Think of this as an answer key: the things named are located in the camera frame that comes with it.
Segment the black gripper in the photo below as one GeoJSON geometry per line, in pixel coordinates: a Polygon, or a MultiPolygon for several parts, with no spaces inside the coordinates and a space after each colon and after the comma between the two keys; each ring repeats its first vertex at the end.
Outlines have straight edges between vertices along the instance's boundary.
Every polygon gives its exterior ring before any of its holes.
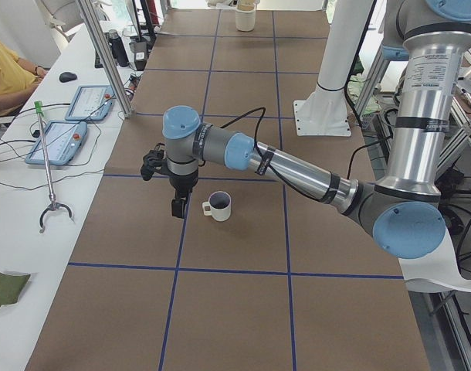
{"type": "Polygon", "coordinates": [[[179,218],[185,218],[186,199],[198,183],[198,172],[188,175],[177,175],[171,173],[169,182],[175,189],[175,198],[171,201],[171,215],[179,218]]]}

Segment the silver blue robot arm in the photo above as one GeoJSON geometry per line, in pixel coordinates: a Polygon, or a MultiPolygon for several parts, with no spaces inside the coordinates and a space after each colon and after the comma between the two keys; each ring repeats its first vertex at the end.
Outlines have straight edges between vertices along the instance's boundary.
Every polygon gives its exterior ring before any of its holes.
{"type": "Polygon", "coordinates": [[[368,27],[373,2],[340,1],[310,96],[294,103],[276,82],[277,100],[290,117],[279,122],[275,145],[263,142],[266,123],[248,134],[206,123],[196,109],[169,108],[162,118],[161,173],[175,189],[172,212],[188,215],[201,172],[223,169],[266,176],[293,191],[295,207],[335,209],[387,253],[424,257],[443,242],[435,174],[465,52],[471,48],[471,1],[389,1],[380,48],[407,66],[388,156],[376,179],[349,172],[361,130],[347,118],[345,83],[368,27]]]}

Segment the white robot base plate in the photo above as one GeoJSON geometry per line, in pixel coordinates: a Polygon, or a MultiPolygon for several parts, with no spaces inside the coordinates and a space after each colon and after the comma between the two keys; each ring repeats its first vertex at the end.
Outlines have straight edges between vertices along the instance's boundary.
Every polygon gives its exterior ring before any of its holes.
{"type": "Polygon", "coordinates": [[[293,102],[299,136],[351,135],[345,97],[347,81],[374,8],[373,0],[336,3],[316,88],[306,100],[293,102]]]}

